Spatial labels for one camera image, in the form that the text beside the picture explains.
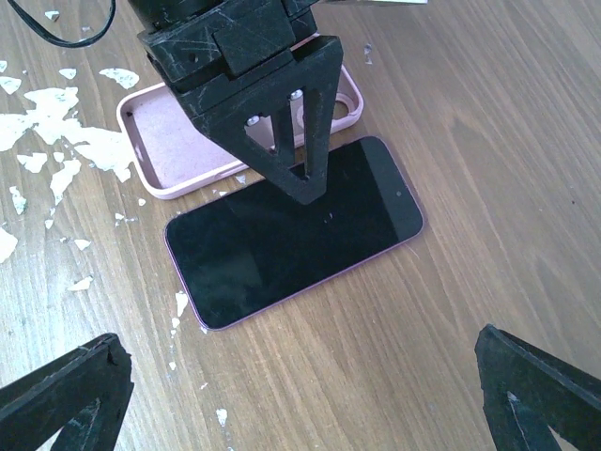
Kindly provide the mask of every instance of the purple phone frame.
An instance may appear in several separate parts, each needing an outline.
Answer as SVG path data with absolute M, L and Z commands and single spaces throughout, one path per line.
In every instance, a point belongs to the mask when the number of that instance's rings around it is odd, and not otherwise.
M 201 326 L 202 326 L 203 328 L 207 329 L 208 331 L 212 331 L 212 332 L 218 332 L 218 331 L 223 331 L 223 330 L 225 330 L 225 329 L 228 329 L 228 328 L 230 328 L 230 327 L 232 327 L 232 326 L 235 326 L 236 324 L 238 324 L 238 323 L 240 323 L 240 322 L 242 322 L 242 321 L 244 321 L 244 320 L 246 320 L 246 319 L 249 319 L 249 318 L 251 318 L 251 317 L 253 317 L 253 316 L 255 316 L 255 315 L 258 315 L 259 313 L 262 313 L 262 312 L 264 312 L 264 311 L 266 311 L 266 310 L 268 310 L 268 309 L 270 309 L 270 308 L 274 307 L 275 305 L 278 305 L 278 304 L 280 304 L 280 303 L 283 303 L 283 302 L 285 302 L 285 301 L 287 301 L 287 300 L 289 300 L 289 299 L 291 299 L 291 298 L 294 298 L 295 296 L 298 296 L 298 295 L 300 295 L 300 294 L 304 293 L 305 291 L 307 291 L 307 290 L 309 290 L 309 289 L 311 289 L 311 288 L 318 287 L 319 285 L 321 285 L 321 284 L 324 284 L 324 283 L 328 282 L 329 280 L 332 280 L 334 277 L 337 277 L 337 276 L 339 276 L 339 275 L 341 275 L 341 274 L 344 274 L 345 272 L 349 272 L 349 271 L 351 271 L 351 270 L 354 270 L 355 268 L 357 268 L 358 266 L 362 265 L 363 263 L 365 263 L 365 262 L 367 262 L 367 261 L 370 261 L 370 260 L 372 260 L 372 259 L 374 259 L 374 258 L 377 258 L 377 257 L 379 257 L 379 256 L 381 256 L 381 255 L 383 255 L 383 254 L 385 254 L 385 253 L 387 253 L 387 252 L 391 251 L 392 249 L 395 249 L 396 247 L 398 247 L 398 246 L 401 246 L 401 245 L 403 245 L 403 244 L 405 244 L 405 243 L 407 243 L 407 242 L 409 242 L 409 241 L 413 240 L 414 238 L 418 237 L 418 236 L 419 236 L 419 235 L 420 235 L 420 234 L 421 234 L 421 233 L 424 231 L 425 224 L 426 224 L 426 218 L 425 218 L 425 216 L 424 216 L 424 210 L 422 209 L 422 207 L 421 207 L 421 205 L 420 205 L 420 202 L 418 201 L 418 198 L 416 197 L 415 193 L 413 192 L 413 189 L 412 189 L 412 188 L 411 188 L 411 186 L 408 184 L 407 178 L 405 177 L 405 171 L 401 170 L 401 167 L 399 167 L 399 163 L 398 163 L 398 161 L 397 161 L 397 160 L 394 158 L 394 155 L 392 155 L 390 151 L 389 151 L 389 153 L 390 153 L 390 155 L 391 155 L 391 157 L 392 157 L 392 159 L 393 159 L 393 162 L 394 162 L 394 165 L 396 166 L 396 169 L 398 170 L 399 174 L 401 175 L 401 178 L 403 179 L 403 181 L 404 181 L 404 182 L 405 182 L 405 184 L 407 185 L 407 189 L 408 189 L 409 193 L 411 194 L 411 197 L 412 197 L 412 198 L 413 198 L 413 200 L 415 201 L 415 205 L 417 206 L 417 208 L 418 208 L 418 210 L 419 210 L 420 214 L 422 215 L 422 219 L 423 219 L 423 220 L 422 220 L 422 228 L 420 228 L 420 230 L 419 230 L 419 231 L 418 231 L 418 232 L 417 232 L 415 235 L 413 235 L 412 237 L 409 237 L 409 238 L 407 238 L 407 239 L 406 239 L 406 240 L 404 240 L 404 241 L 400 241 L 400 242 L 398 242 L 397 244 L 394 244 L 394 245 L 392 245 L 391 247 L 388 247 L 388 248 L 386 248 L 386 249 L 384 249 L 384 250 L 382 250 L 382 251 L 378 252 L 377 254 L 373 254 L 372 256 L 370 256 L 370 257 L 368 257 L 368 258 L 366 258 L 366 259 L 364 259 L 364 260 L 358 261 L 358 262 L 357 262 L 357 263 L 355 263 L 354 265 L 351 265 L 351 266 L 349 266 L 348 268 L 345 268 L 345 269 L 341 270 L 340 272 L 337 272 L 336 274 L 330 275 L 330 276 L 326 277 L 325 279 L 323 279 L 323 280 L 320 280 L 320 281 L 319 281 L 319 282 L 317 282 L 316 284 L 312 284 L 312 285 L 311 285 L 311 286 L 309 286 L 309 287 L 305 287 L 305 288 L 301 289 L 300 291 L 297 291 L 296 293 L 293 293 L 293 294 L 291 294 L 290 296 L 287 296 L 287 297 L 283 298 L 282 300 L 280 300 L 280 301 L 278 301 L 278 302 L 276 302 L 276 303 L 273 303 L 273 304 L 271 304 L 271 305 L 268 305 L 267 307 L 261 308 L 260 310 L 257 310 L 256 312 L 253 312 L 253 313 L 251 313 L 250 315 L 248 315 L 248 316 L 246 316 L 246 317 L 244 317 L 244 318 L 241 318 L 241 319 L 239 319 L 239 320 L 237 320 L 237 321 L 234 321 L 234 322 L 232 322 L 231 324 L 228 324 L 227 326 L 225 326 L 225 327 L 222 327 L 222 328 L 213 329 L 213 328 L 210 328 L 210 327 L 208 327 L 208 326 L 207 326 L 207 324 L 206 324 L 206 323 L 203 321 L 203 319 L 202 319 L 202 318 L 200 317 L 200 315 L 198 314 L 198 311 L 196 310 L 196 306 L 194 305 L 194 302 L 192 301 L 192 296 L 191 296 L 191 294 L 190 294 L 190 291 L 188 290 L 188 285 L 186 284 L 186 281 L 184 280 L 183 276 L 181 275 L 181 271 L 179 270 L 179 266 L 177 265 L 176 258 L 175 258 L 175 256 L 173 255 L 173 251 L 171 250 L 171 246 L 169 245 L 169 241 L 167 240 L 167 226 L 166 226 L 166 227 L 165 227 L 165 229 L 164 229 L 164 231 L 163 231 L 163 234 L 162 234 L 162 236 L 163 236 L 163 240 L 164 240 L 164 242 L 165 242 L 165 245 L 167 246 L 167 250 L 169 251 L 169 256 L 171 257 L 171 260 L 172 260 L 172 262 L 173 262 L 173 265 L 176 267 L 177 276 L 179 277 L 179 280 L 181 281 L 181 285 L 184 287 L 184 291 L 186 292 L 186 295 L 188 296 L 188 298 L 189 298 L 189 300 L 190 300 L 190 301 L 189 301 L 189 304 L 190 304 L 190 306 L 192 307 L 192 310 L 193 310 L 194 314 L 196 315 L 196 319 L 198 319 L 198 322 L 200 322 Z M 223 197 L 219 197 L 219 198 L 213 199 L 213 200 L 211 200 L 210 202 L 206 203 L 205 205 L 211 204 L 211 203 L 213 203 L 213 202 L 215 202 L 215 201 L 217 201 L 217 200 L 219 200 L 219 199 L 222 199 L 222 198 L 224 198 L 224 197 L 227 197 L 228 195 L 235 194 L 235 193 L 236 193 L 236 191 L 234 191 L 234 192 L 231 192 L 231 193 L 229 193 L 229 194 L 227 194 L 227 195 L 224 195 Z M 201 207 L 196 207 L 196 208 L 194 208 L 194 209 L 191 209 L 191 210 L 185 211 L 185 212 L 183 212 L 182 214 L 186 214 L 186 213 L 188 213 L 188 212 L 190 212 L 190 211 L 193 211 L 193 210 L 196 210 L 196 209 L 202 209 L 203 207 L 204 207 L 204 205 L 203 205 L 203 206 L 201 206 Z

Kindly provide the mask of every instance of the peeling paint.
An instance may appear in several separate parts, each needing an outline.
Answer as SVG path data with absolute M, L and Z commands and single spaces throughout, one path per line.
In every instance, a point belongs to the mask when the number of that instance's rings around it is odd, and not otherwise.
M 0 115 L 0 152 L 11 149 L 32 125 L 27 115 Z
M 77 75 L 77 69 L 61 69 L 58 73 L 60 73 L 67 80 L 72 80 Z
M 28 155 L 17 155 L 17 160 L 28 171 L 34 174 L 39 174 L 41 168 L 48 161 L 48 155 L 45 153 L 34 152 L 31 157 Z
M 177 317 L 181 317 L 184 313 L 184 308 L 188 305 L 188 295 L 183 291 L 179 291 L 176 293 L 176 302 L 177 302 Z
M 15 206 L 15 210 L 17 214 L 23 214 L 25 209 L 27 208 L 27 199 L 25 199 L 16 186 L 11 186 L 8 188 L 10 193 L 12 194 L 12 205 Z
M 77 282 L 75 285 L 72 285 L 69 288 L 67 288 L 67 290 L 68 291 L 84 291 L 84 290 L 90 288 L 90 285 L 92 284 L 93 280 L 94 280 L 94 277 L 92 277 L 91 275 L 88 275 L 84 279 Z
M 217 413 L 217 419 L 219 420 L 219 424 L 222 426 L 222 428 L 225 428 L 225 422 L 227 421 L 227 410 L 217 409 L 215 413 Z
M 12 253 L 15 252 L 18 242 L 19 240 L 0 227 L 0 263 L 7 261 Z
M 73 242 L 75 243 L 75 245 L 77 246 L 77 248 L 80 251 L 87 249 L 88 247 L 90 247 L 90 244 L 92 243 L 91 241 L 88 241 L 88 240 L 74 240 Z
M 48 18 L 49 21 L 56 22 L 60 17 L 60 12 L 58 11 L 46 11 L 44 12 L 44 16 Z
M 115 80 L 125 89 L 130 89 L 134 87 L 139 81 L 140 77 L 137 73 L 132 72 L 131 70 L 126 69 L 118 69 L 118 68 L 110 68 L 103 69 L 99 72 L 100 75 L 104 75 L 112 80 Z
M 82 164 L 78 160 L 68 160 L 65 162 L 65 167 L 53 174 L 53 179 L 50 182 L 50 189 L 54 193 L 54 204 L 58 205 L 63 200 L 63 193 L 73 182 L 73 177 L 79 174 Z
M 0 87 L 2 87 L 7 94 L 12 95 L 17 92 L 17 89 L 21 87 L 21 79 L 12 77 L 0 77 Z

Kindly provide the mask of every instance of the black cable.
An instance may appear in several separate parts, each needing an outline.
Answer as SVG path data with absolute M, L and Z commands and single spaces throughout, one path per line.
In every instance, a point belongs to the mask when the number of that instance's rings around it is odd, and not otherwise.
M 116 0 L 111 0 L 111 10 L 109 11 L 109 18 L 106 21 L 106 24 L 101 29 L 101 31 L 92 36 L 91 38 L 82 39 L 77 42 L 70 42 L 68 40 L 62 40 L 61 38 L 56 37 L 51 32 L 49 32 L 46 28 L 39 24 L 33 17 L 31 17 L 23 8 L 17 4 L 15 0 L 8 0 L 8 4 L 12 6 L 12 8 L 19 14 L 19 17 L 23 19 L 23 21 L 35 31 L 38 36 L 44 39 L 46 42 L 50 42 L 52 45 L 56 45 L 58 47 L 65 47 L 68 49 L 81 49 L 82 47 L 87 47 L 88 45 L 92 45 L 98 42 L 106 32 L 109 31 L 111 24 L 113 23 L 113 19 L 115 18 L 116 13 Z

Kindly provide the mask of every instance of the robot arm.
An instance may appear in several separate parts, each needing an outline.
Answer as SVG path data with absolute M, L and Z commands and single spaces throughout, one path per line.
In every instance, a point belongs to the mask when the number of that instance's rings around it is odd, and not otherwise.
M 326 191 L 330 128 L 343 50 L 337 37 L 318 36 L 311 6 L 318 0 L 129 0 L 145 31 L 138 38 L 194 127 L 302 204 Z M 327 0 L 345 3 L 425 3 L 427 0 Z M 19 16 L 54 45 L 91 45 L 108 31 L 116 11 L 94 37 L 67 42 L 49 33 L 15 0 Z M 304 174 L 295 163 L 290 101 L 302 97 Z M 246 133 L 271 117 L 275 149 Z

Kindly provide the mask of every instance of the black triangular bracket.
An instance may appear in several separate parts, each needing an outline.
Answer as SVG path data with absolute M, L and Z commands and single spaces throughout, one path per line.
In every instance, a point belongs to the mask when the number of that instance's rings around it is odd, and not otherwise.
M 293 60 L 233 97 L 193 118 L 198 131 L 266 179 L 309 204 L 326 191 L 331 121 L 342 67 L 340 39 L 320 36 L 293 52 Z M 302 90 L 304 176 L 290 172 L 294 135 L 290 95 Z M 246 133 L 250 117 L 271 117 L 275 151 L 265 150 Z
M 580 451 L 600 449 L 600 380 L 492 325 L 476 357 L 497 449 L 561 451 L 548 427 Z

